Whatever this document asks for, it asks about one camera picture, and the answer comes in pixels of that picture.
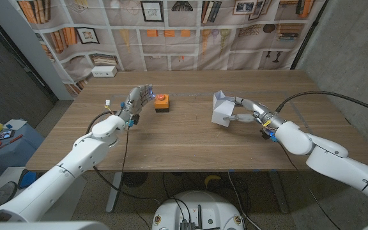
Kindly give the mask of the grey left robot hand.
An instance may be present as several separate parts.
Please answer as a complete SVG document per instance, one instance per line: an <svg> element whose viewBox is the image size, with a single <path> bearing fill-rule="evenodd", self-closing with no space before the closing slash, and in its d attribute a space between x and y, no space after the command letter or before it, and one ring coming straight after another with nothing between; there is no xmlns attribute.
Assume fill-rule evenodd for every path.
<svg viewBox="0 0 368 230"><path fill-rule="evenodd" d="M153 85L146 84L134 87L127 96L118 114L126 123L129 123L134 116L138 116L142 108L154 99Z"/></svg>

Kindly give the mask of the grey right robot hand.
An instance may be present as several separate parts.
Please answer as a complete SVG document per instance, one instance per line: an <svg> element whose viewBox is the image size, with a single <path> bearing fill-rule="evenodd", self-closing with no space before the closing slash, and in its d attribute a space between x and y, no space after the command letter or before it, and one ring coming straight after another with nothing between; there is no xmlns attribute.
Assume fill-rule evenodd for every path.
<svg viewBox="0 0 368 230"><path fill-rule="evenodd" d="M243 123L250 123L257 121L264 127L272 130L277 130L281 125L286 123L286 120L276 115L265 105L237 96L227 96L224 100L234 102L236 107L243 107L251 112L251 114L236 114L227 116L224 120L239 121Z"/></svg>

